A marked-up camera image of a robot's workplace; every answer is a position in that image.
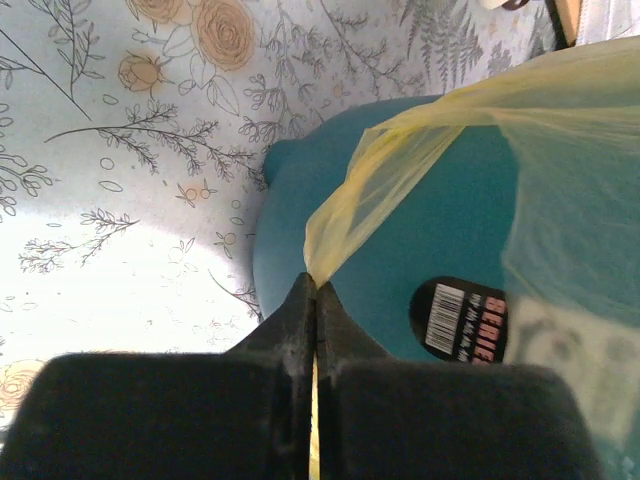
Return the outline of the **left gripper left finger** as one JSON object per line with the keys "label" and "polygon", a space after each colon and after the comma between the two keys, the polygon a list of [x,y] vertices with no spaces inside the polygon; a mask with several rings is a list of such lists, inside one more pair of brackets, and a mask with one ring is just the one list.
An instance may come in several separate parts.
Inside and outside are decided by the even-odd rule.
{"label": "left gripper left finger", "polygon": [[5,479],[306,479],[316,287],[222,354],[69,354],[37,374]]}

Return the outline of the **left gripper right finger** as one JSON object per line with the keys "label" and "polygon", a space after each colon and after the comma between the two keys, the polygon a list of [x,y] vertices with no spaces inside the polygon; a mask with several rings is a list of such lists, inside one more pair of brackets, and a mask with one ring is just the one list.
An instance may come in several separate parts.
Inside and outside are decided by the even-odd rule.
{"label": "left gripper right finger", "polygon": [[316,297],[319,473],[324,479],[600,479],[568,385],[535,366],[391,356]]}

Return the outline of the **teal plastic trash bin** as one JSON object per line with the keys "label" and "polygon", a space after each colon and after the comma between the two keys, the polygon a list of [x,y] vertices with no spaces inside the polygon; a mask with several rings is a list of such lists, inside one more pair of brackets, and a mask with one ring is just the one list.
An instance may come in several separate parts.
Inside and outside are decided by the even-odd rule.
{"label": "teal plastic trash bin", "polygon": [[[259,218],[253,272],[266,316],[307,274],[331,285],[349,317],[391,356],[476,366],[506,361],[509,308],[498,244],[514,216],[517,165],[493,127],[464,134],[449,163],[421,181],[325,284],[304,260],[311,215],[343,182],[364,132],[440,98],[358,107],[307,137],[274,144],[265,159],[269,195]],[[569,384],[604,470],[596,438]]]}

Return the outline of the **yellow plastic trash bag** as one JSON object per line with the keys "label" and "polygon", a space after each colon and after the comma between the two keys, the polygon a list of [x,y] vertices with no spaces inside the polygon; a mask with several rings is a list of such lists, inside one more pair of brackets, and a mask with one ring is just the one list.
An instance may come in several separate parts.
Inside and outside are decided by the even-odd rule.
{"label": "yellow plastic trash bag", "polygon": [[607,475],[639,475],[639,41],[547,54],[368,128],[306,225],[327,283],[466,133],[493,127],[517,165],[498,244],[506,361],[552,369],[576,396]]}

